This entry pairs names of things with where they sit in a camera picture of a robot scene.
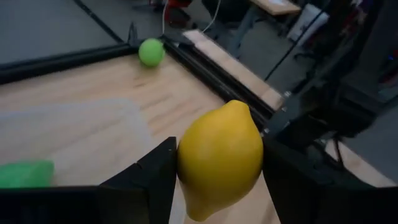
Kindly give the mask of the yellow toy lemon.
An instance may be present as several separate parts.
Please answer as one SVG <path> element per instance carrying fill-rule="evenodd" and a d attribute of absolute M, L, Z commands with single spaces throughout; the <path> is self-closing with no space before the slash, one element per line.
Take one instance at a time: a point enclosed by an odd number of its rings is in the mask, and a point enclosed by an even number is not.
<path fill-rule="evenodd" d="M 187 215 L 203 222 L 245 197 L 259 178 L 263 156 L 246 103 L 231 100 L 194 120 L 177 148 Z"/>

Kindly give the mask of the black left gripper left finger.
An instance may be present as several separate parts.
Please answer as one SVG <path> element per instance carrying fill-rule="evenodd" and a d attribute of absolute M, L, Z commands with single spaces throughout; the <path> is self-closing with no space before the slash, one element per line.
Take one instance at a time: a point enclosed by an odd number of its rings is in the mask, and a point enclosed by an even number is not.
<path fill-rule="evenodd" d="M 148 224 L 169 224 L 177 178 L 177 139 L 168 137 L 157 147 L 101 183 L 135 201 L 133 212 L 144 215 Z"/>

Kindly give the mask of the green toy pear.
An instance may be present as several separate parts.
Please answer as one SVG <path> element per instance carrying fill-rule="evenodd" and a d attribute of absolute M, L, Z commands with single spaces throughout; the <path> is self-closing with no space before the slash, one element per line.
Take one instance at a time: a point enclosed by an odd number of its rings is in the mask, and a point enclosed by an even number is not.
<path fill-rule="evenodd" d="M 0 165 L 0 189 L 48 187 L 55 165 L 52 161 L 22 161 Z"/>

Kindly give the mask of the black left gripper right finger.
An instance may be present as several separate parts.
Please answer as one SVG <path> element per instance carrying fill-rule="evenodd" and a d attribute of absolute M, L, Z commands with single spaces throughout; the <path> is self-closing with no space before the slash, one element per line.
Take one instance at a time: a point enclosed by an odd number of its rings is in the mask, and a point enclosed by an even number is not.
<path fill-rule="evenodd" d="M 281 224 L 398 224 L 398 186 L 374 187 L 264 138 L 263 176 Z"/>

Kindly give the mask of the clear plastic container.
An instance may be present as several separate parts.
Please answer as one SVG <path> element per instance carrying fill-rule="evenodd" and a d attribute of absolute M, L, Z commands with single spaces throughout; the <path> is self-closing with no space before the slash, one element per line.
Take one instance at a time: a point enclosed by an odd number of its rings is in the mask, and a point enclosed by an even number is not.
<path fill-rule="evenodd" d="M 154 146 L 139 107 L 126 100 L 0 111 L 0 165 L 52 161 L 55 185 L 100 184 Z"/>

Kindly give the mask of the grey white chair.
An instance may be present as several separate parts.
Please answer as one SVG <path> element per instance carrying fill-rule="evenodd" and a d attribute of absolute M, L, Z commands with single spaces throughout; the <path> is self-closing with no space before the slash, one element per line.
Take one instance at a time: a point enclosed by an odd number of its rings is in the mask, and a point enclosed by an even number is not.
<path fill-rule="evenodd" d="M 296 41 L 299 37 L 297 45 L 302 46 L 312 34 L 314 34 L 328 19 L 327 12 L 321 12 L 321 9 L 313 4 L 306 4 L 300 17 L 289 30 L 287 38 Z"/>

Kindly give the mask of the wooden plank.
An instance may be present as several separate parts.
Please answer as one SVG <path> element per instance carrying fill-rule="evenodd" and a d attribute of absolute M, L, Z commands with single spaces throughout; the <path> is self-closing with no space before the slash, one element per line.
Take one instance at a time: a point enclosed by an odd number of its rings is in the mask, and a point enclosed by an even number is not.
<path fill-rule="evenodd" d="M 245 87 L 263 100 L 272 109 L 278 110 L 283 103 L 282 95 L 245 67 L 238 59 L 227 53 L 216 42 L 198 30 L 189 30 L 183 35 L 213 62 L 226 70 Z"/>

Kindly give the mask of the light green toy lime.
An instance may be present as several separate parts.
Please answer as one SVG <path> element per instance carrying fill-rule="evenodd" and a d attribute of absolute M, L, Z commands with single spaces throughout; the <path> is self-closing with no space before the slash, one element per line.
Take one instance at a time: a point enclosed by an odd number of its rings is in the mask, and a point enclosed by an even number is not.
<path fill-rule="evenodd" d="M 139 60 L 148 67 L 158 66 L 164 58 L 165 49 L 159 39 L 146 39 L 139 46 Z"/>

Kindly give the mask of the black table edge rail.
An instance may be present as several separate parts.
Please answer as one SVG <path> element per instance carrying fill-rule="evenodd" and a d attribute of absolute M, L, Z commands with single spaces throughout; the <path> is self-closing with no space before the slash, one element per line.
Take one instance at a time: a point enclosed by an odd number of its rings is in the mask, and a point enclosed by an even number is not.
<path fill-rule="evenodd" d="M 218 95 L 224 102 L 240 100 L 249 105 L 251 115 L 260 131 L 265 129 L 276 110 L 272 109 L 250 89 L 226 70 L 201 53 L 183 34 L 176 37 L 162 35 L 164 47 L 175 60 Z"/>
<path fill-rule="evenodd" d="M 109 47 L 100 47 L 33 60 L 7 63 L 0 65 L 0 85 L 125 55 L 136 54 L 137 52 L 138 46 L 117 44 Z"/>

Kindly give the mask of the wooden desk top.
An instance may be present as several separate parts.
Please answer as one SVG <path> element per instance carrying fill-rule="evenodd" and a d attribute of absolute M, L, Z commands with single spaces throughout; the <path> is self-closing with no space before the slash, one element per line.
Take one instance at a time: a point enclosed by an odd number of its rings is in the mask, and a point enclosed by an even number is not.
<path fill-rule="evenodd" d="M 301 7 L 289 0 L 250 0 L 259 8 L 268 12 L 272 16 L 294 14 L 301 10 Z"/>

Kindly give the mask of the red object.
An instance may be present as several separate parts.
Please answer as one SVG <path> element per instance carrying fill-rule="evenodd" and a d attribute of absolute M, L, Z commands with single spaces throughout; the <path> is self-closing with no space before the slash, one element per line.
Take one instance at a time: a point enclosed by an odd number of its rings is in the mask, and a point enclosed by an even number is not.
<path fill-rule="evenodd" d="M 166 0 L 164 7 L 165 22 L 174 28 L 184 28 L 190 22 L 191 17 L 183 10 L 193 0 Z"/>

